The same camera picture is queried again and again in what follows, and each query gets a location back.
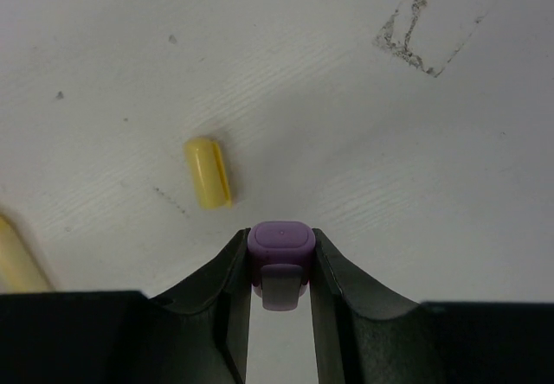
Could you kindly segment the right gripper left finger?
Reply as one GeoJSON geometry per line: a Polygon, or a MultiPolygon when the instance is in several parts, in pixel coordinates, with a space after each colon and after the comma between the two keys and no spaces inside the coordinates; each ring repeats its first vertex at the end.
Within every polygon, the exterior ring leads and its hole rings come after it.
{"type": "Polygon", "coordinates": [[[160,383],[244,383],[251,284],[247,237],[237,232],[208,263],[150,299],[160,309],[160,383]]]}

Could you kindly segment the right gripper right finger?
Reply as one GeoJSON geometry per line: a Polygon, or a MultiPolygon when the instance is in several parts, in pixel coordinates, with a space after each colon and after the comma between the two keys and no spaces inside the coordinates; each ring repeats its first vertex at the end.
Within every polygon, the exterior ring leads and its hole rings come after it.
{"type": "Polygon", "coordinates": [[[416,302],[348,260],[322,230],[314,234],[310,296],[319,382],[421,380],[416,302]]]}

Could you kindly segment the lilac pen cap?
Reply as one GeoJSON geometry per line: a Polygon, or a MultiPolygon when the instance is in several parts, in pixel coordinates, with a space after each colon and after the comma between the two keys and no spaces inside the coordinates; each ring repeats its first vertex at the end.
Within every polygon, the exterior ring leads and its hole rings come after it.
{"type": "Polygon", "coordinates": [[[266,221],[251,228],[251,284],[265,310],[297,308],[309,283],[315,246],[315,233],[299,221],[266,221]]]}

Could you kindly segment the yellow pen cap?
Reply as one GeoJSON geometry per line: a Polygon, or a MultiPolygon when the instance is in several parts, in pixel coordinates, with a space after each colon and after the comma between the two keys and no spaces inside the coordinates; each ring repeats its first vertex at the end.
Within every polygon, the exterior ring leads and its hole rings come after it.
{"type": "Polygon", "coordinates": [[[184,155],[202,208],[232,206],[232,195],[222,150],[211,138],[192,138],[184,144],[184,155]]]}

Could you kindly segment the yellow pastel highlighter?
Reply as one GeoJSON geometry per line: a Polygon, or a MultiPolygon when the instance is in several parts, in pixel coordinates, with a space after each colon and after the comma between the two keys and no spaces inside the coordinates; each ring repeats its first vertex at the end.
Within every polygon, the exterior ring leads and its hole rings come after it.
{"type": "Polygon", "coordinates": [[[4,215],[1,215],[1,286],[9,293],[53,290],[22,236],[4,215]]]}

